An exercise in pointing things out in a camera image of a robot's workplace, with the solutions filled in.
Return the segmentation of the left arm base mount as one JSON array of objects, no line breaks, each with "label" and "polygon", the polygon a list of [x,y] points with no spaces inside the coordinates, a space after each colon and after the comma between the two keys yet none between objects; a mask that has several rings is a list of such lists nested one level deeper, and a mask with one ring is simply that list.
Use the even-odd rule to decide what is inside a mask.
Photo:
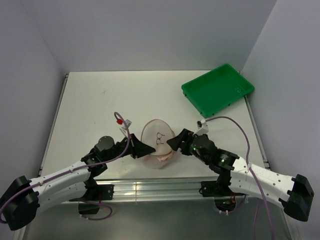
[{"label": "left arm base mount", "polygon": [[103,201],[110,201],[114,195],[113,184],[98,184],[90,187],[78,204],[78,213],[84,218],[91,218],[90,215],[96,215]]}]

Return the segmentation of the pink bra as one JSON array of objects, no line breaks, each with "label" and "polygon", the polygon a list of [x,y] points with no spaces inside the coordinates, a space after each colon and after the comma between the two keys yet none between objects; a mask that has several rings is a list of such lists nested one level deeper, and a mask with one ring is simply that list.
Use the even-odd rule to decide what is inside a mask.
[{"label": "pink bra", "polygon": [[162,156],[149,155],[143,160],[143,164],[150,169],[162,169],[168,165],[171,161],[171,158],[174,156],[174,152],[171,151],[168,154]]}]

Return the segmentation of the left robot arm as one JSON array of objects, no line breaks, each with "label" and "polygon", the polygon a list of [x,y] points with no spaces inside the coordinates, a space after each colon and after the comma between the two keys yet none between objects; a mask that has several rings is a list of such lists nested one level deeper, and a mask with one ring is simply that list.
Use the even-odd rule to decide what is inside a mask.
[{"label": "left robot arm", "polygon": [[133,133],[120,142],[103,136],[87,155],[69,167],[37,178],[16,178],[0,198],[0,222],[15,231],[28,225],[37,213],[60,203],[96,201],[100,188],[95,177],[107,170],[107,163],[125,156],[138,159],[155,151]]}]

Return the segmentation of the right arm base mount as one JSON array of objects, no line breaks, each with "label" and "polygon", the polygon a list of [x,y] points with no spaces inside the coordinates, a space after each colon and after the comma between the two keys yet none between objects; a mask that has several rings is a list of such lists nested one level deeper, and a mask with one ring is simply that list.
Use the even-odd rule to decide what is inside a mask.
[{"label": "right arm base mount", "polygon": [[228,187],[218,184],[216,181],[202,181],[199,194],[204,198],[218,198],[214,200],[215,207],[219,211],[230,212],[236,208],[236,194]]}]

